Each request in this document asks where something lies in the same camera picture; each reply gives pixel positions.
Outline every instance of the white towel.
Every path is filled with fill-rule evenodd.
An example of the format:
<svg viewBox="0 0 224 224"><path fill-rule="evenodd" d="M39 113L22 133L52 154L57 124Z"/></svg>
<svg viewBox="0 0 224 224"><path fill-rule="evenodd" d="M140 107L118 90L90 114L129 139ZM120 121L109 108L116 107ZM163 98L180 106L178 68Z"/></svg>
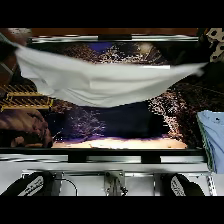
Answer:
<svg viewBox="0 0 224 224"><path fill-rule="evenodd" d="M91 64L79 59L18 46L16 56L24 78L38 92L79 106L114 107L144 101L205 65L163 66Z"/></svg>

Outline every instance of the blue cloth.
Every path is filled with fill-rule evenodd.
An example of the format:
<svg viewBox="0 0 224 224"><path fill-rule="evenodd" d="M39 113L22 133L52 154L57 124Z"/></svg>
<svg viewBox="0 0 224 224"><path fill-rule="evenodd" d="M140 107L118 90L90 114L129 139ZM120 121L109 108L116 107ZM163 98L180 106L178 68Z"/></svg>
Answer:
<svg viewBox="0 0 224 224"><path fill-rule="evenodd" d="M224 173L224 112L202 111L197 114L203 126L203 134L210 155L214 172Z"/></svg>

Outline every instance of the fish tank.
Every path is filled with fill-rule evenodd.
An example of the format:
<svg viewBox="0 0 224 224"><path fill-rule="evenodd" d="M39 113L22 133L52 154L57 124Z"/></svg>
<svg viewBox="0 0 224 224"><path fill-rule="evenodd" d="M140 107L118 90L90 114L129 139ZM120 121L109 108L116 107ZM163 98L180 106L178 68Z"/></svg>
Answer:
<svg viewBox="0 0 224 224"><path fill-rule="evenodd" d="M170 69L180 51L193 48L196 42L195 37L182 36L138 36L116 41L67 36L30 38L28 47L93 64L123 63ZM223 110L224 101L222 94L208 90L206 84L195 83L194 77L187 77L160 96L112 108L84 107L45 96L41 99L30 96L29 102L39 102L39 107L12 109L7 104L0 112L0 148L2 152L28 154L204 155L196 114L205 109ZM33 83L22 78L19 67L10 86L9 89L29 88L35 92ZM1 104L4 105L7 97L2 94ZM27 100L16 97L14 102Z"/></svg>

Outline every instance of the black cable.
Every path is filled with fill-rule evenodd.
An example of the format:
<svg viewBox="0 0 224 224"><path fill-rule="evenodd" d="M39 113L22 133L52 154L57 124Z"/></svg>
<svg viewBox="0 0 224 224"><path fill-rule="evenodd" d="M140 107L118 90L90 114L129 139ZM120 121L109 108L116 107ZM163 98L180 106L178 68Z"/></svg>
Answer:
<svg viewBox="0 0 224 224"><path fill-rule="evenodd" d="M75 184L71 180L68 180L68 179L55 179L55 180L64 180L64 181L68 181L69 183L71 183L73 185L73 187L75 188L75 196L78 196L77 187L75 186Z"/></svg>

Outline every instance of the screen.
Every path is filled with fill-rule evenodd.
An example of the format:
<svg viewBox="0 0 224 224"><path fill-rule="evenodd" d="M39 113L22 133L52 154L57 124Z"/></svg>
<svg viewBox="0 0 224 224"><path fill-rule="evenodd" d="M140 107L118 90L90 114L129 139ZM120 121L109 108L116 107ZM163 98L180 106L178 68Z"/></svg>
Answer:
<svg viewBox="0 0 224 224"><path fill-rule="evenodd" d="M30 47L94 64L170 65L150 42L58 42ZM32 82L15 74L11 85L21 88ZM29 100L38 101L38 97ZM195 85L188 77L158 97L112 108L80 107L54 99L47 108L4 109L0 112L0 146L199 149L202 140L196 113L220 111L222 101L222 94Z"/></svg>

